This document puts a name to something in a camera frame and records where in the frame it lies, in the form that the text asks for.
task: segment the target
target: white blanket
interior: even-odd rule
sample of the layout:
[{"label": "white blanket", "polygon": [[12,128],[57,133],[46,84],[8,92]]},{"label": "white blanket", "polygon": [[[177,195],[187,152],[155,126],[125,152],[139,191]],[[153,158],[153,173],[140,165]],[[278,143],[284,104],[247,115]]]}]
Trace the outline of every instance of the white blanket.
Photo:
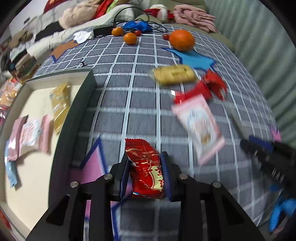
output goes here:
[{"label": "white blanket", "polygon": [[[113,8],[110,12],[105,15],[88,21],[79,26],[75,26],[73,28],[68,28],[62,32],[56,32],[51,36],[41,39],[40,41],[33,44],[30,48],[27,49],[27,52],[34,56],[37,61],[43,62],[45,60],[46,55],[48,55],[49,50],[55,49],[59,44],[65,41],[70,35],[76,32],[79,29],[92,27],[92,26],[103,26],[107,24],[111,24],[114,21],[115,15],[125,7],[131,7],[129,4],[122,4]],[[130,21],[134,19],[134,13],[132,8],[123,10],[117,17],[117,21]]]}]

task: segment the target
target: blue snack bag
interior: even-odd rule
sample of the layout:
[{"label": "blue snack bag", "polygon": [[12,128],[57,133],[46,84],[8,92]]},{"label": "blue snack bag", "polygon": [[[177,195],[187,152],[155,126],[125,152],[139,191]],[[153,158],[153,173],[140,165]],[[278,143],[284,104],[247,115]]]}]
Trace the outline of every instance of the blue snack bag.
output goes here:
[{"label": "blue snack bag", "polygon": [[6,174],[10,183],[10,188],[17,185],[17,167],[15,161],[7,161],[8,157],[8,144],[9,140],[6,142],[5,152],[4,152],[4,162],[5,162],[5,169]]}]

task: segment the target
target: food wrapper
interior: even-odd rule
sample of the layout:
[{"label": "food wrapper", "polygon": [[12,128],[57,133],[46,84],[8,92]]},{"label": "food wrapper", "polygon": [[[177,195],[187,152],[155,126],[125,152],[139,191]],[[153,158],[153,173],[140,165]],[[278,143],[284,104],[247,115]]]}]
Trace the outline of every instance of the food wrapper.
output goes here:
[{"label": "food wrapper", "polygon": [[202,76],[204,82],[210,91],[212,91],[220,100],[227,98],[227,85],[222,80],[221,76],[215,71],[207,70],[206,74]]},{"label": "food wrapper", "polygon": [[183,64],[155,68],[152,77],[161,85],[188,83],[197,79],[195,72]]},{"label": "food wrapper", "polygon": [[192,138],[200,165],[205,164],[224,146],[225,139],[202,95],[173,105],[172,111]]},{"label": "food wrapper", "polygon": [[132,198],[163,198],[163,171],[155,148],[142,139],[126,139],[125,150],[133,180]]},{"label": "food wrapper", "polygon": [[5,162],[5,170],[6,170],[6,175],[8,177],[9,183],[10,183],[10,188],[14,187],[18,183],[17,179],[17,167],[15,164],[15,161],[9,161],[8,160],[8,145],[9,141],[6,142],[5,146],[5,152],[4,152],[4,162]]},{"label": "food wrapper", "polygon": [[55,88],[49,96],[54,113],[54,133],[58,135],[70,108],[67,84]]},{"label": "food wrapper", "polygon": [[4,124],[8,111],[7,105],[0,105],[0,127]]},{"label": "food wrapper", "polygon": [[198,82],[193,89],[188,92],[182,93],[178,91],[172,91],[172,95],[174,96],[174,103],[181,104],[186,100],[189,100],[197,95],[202,94],[203,97],[209,101],[212,99],[212,94],[209,88],[202,81]]},{"label": "food wrapper", "polygon": [[0,89],[0,105],[11,106],[21,87],[17,79],[8,79]]},{"label": "food wrapper", "polygon": [[22,126],[26,123],[28,116],[23,116],[15,120],[8,144],[8,160],[15,161],[19,155],[20,148],[20,134]]},{"label": "food wrapper", "polygon": [[22,126],[19,156],[30,151],[49,153],[50,115],[41,120],[30,120]]}]

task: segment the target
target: blue plastic bag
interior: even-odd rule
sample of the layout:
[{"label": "blue plastic bag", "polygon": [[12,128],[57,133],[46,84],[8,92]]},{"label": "blue plastic bag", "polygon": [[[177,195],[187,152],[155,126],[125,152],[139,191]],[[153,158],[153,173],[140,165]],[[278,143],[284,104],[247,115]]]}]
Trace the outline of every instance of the blue plastic bag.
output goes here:
[{"label": "blue plastic bag", "polygon": [[128,21],[125,25],[122,26],[124,30],[140,30],[143,32],[151,32],[152,28],[144,21],[136,23],[135,21]]},{"label": "blue plastic bag", "polygon": [[4,162],[5,162],[5,169],[6,169],[6,175],[8,177],[10,188],[17,185],[17,167],[15,164],[15,161],[7,161],[8,157],[8,143],[9,140],[6,142],[5,146],[5,152],[4,152]]}]

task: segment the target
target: green curtain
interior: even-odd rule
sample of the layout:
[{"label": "green curtain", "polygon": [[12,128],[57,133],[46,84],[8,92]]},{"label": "green curtain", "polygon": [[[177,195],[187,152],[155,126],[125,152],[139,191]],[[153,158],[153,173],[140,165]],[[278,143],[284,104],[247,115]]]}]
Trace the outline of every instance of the green curtain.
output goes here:
[{"label": "green curtain", "polygon": [[205,2],[266,97],[282,141],[296,148],[296,49],[290,37],[259,0]]}]

